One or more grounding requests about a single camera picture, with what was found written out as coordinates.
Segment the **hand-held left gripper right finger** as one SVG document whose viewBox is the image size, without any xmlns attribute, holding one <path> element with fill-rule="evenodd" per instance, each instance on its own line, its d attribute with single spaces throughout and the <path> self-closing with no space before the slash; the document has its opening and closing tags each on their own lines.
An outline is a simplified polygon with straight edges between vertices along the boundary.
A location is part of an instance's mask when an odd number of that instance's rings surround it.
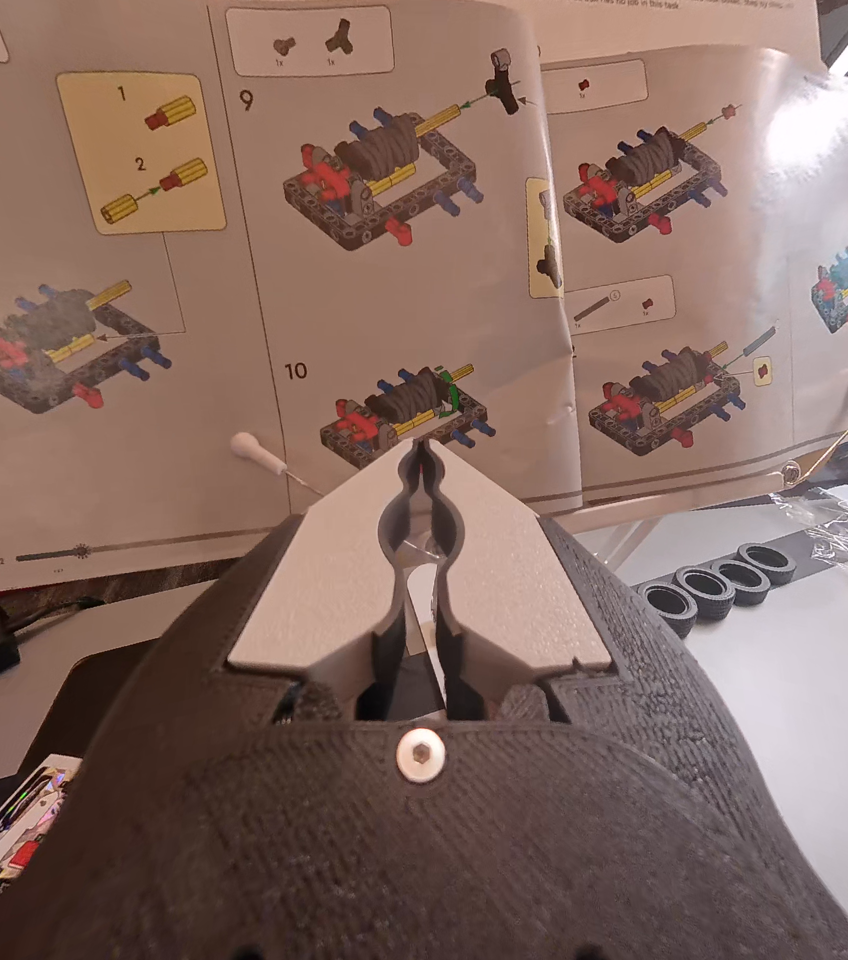
<svg viewBox="0 0 848 960">
<path fill-rule="evenodd" d="M 428 441 L 437 655 L 449 718 L 483 718 L 513 688 L 612 664 L 538 514 Z"/>
</svg>

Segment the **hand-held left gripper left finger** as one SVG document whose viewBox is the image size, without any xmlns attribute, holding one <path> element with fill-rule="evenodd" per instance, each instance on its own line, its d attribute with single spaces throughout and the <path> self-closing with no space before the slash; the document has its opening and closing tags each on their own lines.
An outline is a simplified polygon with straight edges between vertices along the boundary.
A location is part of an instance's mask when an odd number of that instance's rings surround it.
<svg viewBox="0 0 848 960">
<path fill-rule="evenodd" d="M 315 501 L 227 656 L 236 673 L 328 687 L 357 718 L 385 718 L 406 648 L 409 534 L 421 445 L 397 443 Z"/>
</svg>

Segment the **lego instruction booklet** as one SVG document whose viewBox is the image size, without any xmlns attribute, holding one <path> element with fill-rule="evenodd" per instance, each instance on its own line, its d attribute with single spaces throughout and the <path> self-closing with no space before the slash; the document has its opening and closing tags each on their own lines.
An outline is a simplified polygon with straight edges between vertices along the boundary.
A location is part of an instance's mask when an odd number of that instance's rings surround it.
<svg viewBox="0 0 848 960">
<path fill-rule="evenodd" d="M 237 557 L 404 440 L 577 533 L 847 426 L 839 58 L 0 2 L 0 594 Z"/>
</svg>

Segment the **white paper sheet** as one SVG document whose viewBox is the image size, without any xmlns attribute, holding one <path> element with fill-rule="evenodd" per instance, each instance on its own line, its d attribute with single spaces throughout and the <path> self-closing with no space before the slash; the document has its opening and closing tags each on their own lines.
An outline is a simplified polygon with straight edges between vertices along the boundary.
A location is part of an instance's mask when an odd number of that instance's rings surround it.
<svg viewBox="0 0 848 960">
<path fill-rule="evenodd" d="M 546 63 L 687 45 L 736 44 L 821 65 L 814 1 L 512 2 Z"/>
</svg>

